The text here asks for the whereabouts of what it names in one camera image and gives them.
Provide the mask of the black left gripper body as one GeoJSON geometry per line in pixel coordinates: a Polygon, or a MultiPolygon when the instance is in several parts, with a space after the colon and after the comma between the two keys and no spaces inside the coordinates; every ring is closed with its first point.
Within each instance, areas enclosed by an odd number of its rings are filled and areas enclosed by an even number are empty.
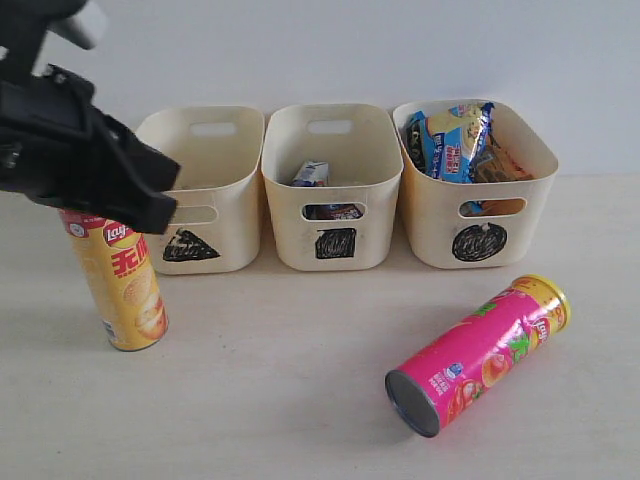
{"type": "Polygon", "coordinates": [[[57,65],[33,70],[51,24],[84,2],[1,4],[1,188],[55,208],[95,189],[95,87],[57,65]]]}

